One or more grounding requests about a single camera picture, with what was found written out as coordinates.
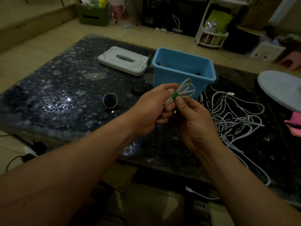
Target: hand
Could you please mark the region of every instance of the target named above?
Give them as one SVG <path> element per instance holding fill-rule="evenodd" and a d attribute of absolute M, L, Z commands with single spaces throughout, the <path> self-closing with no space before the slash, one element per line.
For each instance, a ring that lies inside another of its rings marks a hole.
<path fill-rule="evenodd" d="M 186 147 L 199 155 L 222 143 L 210 112 L 193 98 L 176 97 L 178 111 L 186 118 L 182 124 L 182 138 Z"/>
<path fill-rule="evenodd" d="M 136 136 L 150 133 L 155 124 L 165 124 L 172 116 L 175 103 L 171 102 L 163 108 L 164 102 L 172 96 L 177 83 L 162 84 L 140 97 L 137 103 L 125 113 L 130 120 Z"/>

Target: pink sticky note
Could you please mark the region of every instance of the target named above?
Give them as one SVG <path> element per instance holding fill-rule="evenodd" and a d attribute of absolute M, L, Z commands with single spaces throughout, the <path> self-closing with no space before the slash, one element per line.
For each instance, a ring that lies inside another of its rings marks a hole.
<path fill-rule="evenodd" d="M 290 118 L 289 121 L 285 120 L 285 123 L 292 123 L 292 124 L 298 124 L 301 125 L 301 114 L 300 113 L 296 113 L 293 112 L 292 117 Z M 297 129 L 297 128 L 293 128 L 293 127 L 289 127 L 291 132 L 293 134 L 295 134 L 296 136 L 300 136 L 301 137 L 301 129 Z"/>

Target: pink object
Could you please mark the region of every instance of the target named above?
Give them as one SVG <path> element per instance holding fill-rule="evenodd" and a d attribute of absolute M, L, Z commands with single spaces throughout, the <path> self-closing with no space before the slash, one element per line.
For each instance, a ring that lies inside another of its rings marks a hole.
<path fill-rule="evenodd" d="M 123 11 L 123 5 L 111 4 L 111 12 L 113 13 L 115 19 L 119 19 L 119 16 L 121 15 L 122 11 Z"/>
<path fill-rule="evenodd" d="M 301 53 L 292 51 L 288 56 L 280 61 L 281 65 L 289 67 L 289 70 L 297 70 L 301 67 Z"/>
<path fill-rule="evenodd" d="M 292 117 L 290 118 L 289 121 L 285 120 L 285 123 L 292 123 L 292 124 L 298 124 L 301 125 L 301 114 L 300 113 L 296 113 L 293 112 Z M 301 129 L 297 129 L 297 128 L 293 128 L 293 127 L 289 127 L 291 132 L 293 134 L 295 134 L 296 136 L 300 136 L 301 137 Z"/>

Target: black table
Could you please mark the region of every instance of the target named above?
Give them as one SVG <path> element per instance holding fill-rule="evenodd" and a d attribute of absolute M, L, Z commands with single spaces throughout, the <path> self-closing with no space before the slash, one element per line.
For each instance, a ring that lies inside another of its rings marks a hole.
<path fill-rule="evenodd" d="M 58 55 L 0 96 L 0 129 L 8 133 L 42 139 L 56 146 L 75 141 L 129 110 L 139 99 L 132 86 L 151 89 L 153 69 L 143 76 L 115 70 L 97 62 L 112 46 L 145 56 L 155 50 L 89 35 Z M 261 118 L 266 125 L 235 145 L 271 178 L 275 193 L 301 207 L 301 139 L 290 135 L 284 120 L 291 112 L 271 101 L 256 86 L 257 75 L 215 66 L 220 80 L 217 90 L 235 92 L 247 101 L 265 105 Z M 106 110 L 102 96 L 114 92 L 118 108 Z M 158 125 L 149 135 L 126 147 L 120 160 L 152 167 L 188 178 L 210 182 L 199 161 L 186 149 L 178 127 Z M 251 163 L 250 170 L 262 182 L 264 175 Z"/>

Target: blue plastic bin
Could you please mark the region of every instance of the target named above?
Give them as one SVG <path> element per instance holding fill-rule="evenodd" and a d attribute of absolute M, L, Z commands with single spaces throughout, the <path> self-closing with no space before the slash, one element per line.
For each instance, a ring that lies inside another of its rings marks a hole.
<path fill-rule="evenodd" d="M 165 67 L 159 66 L 159 62 L 164 63 Z M 190 78 L 195 87 L 193 98 L 197 98 L 209 83 L 216 80 L 212 61 L 200 56 L 158 48 L 152 64 L 154 87 L 164 83 L 181 84 Z"/>

